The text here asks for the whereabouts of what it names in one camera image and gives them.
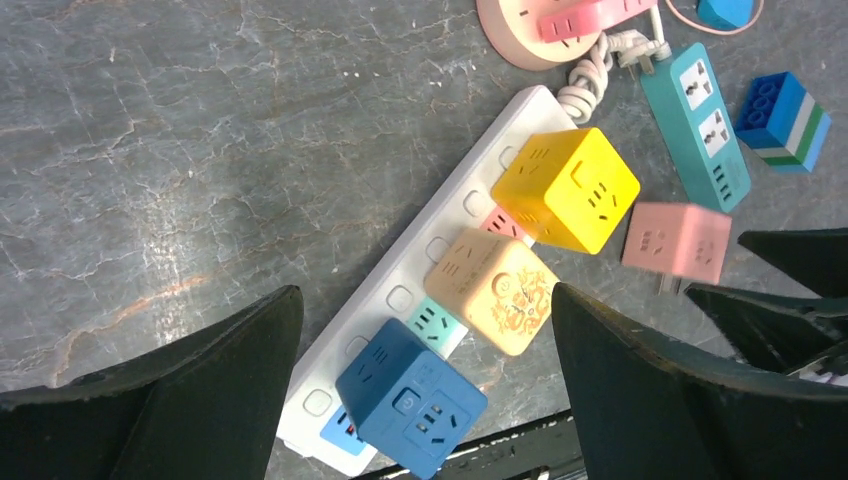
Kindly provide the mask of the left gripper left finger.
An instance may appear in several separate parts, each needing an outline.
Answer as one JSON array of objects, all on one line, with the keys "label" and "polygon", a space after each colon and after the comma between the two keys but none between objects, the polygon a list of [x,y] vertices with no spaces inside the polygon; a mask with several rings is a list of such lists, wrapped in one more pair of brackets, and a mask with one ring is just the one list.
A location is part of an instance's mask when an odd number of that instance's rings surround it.
[{"label": "left gripper left finger", "polygon": [[59,387],[1,396],[5,479],[261,479],[304,304],[289,285]]}]

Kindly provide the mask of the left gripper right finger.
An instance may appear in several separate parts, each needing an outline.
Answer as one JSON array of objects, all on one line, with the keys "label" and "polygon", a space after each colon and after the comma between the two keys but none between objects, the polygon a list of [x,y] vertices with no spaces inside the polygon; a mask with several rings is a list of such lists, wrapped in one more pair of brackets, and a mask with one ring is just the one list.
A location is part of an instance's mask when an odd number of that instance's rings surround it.
[{"label": "left gripper right finger", "polygon": [[843,479],[847,391],[721,358],[565,283],[552,326],[592,479]]}]

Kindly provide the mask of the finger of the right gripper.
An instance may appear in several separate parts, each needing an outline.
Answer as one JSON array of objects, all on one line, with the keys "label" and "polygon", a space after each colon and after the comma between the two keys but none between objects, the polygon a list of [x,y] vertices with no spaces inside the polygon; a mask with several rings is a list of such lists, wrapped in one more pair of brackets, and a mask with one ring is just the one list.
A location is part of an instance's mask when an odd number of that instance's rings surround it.
[{"label": "finger of the right gripper", "polygon": [[816,294],[799,298],[692,283],[685,295],[749,365],[847,373],[847,230],[746,231],[738,243]]}]

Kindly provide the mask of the pink cube plug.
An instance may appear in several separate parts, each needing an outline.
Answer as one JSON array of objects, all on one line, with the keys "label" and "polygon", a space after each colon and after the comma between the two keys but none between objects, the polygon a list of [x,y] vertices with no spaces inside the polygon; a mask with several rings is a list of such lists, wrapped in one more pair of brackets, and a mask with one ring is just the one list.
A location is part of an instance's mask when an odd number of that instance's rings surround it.
[{"label": "pink cube plug", "polygon": [[624,266],[709,285],[720,281],[732,218],[692,203],[638,202],[622,252]]}]

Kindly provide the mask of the yellow cube plug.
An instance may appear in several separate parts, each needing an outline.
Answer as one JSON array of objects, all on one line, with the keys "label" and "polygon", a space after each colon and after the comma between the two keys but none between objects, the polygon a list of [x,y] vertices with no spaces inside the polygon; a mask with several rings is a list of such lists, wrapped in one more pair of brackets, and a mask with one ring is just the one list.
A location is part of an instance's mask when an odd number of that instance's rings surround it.
[{"label": "yellow cube plug", "polygon": [[537,242],[595,255],[640,190],[611,142],[592,127],[531,135],[492,197]]}]

